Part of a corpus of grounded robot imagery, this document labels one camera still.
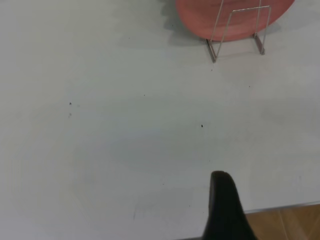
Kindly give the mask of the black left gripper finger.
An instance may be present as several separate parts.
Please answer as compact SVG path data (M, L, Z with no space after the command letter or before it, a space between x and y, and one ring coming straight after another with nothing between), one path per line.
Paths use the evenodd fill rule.
M236 184L225 171L210 175L208 219L203 240L255 240L243 210Z

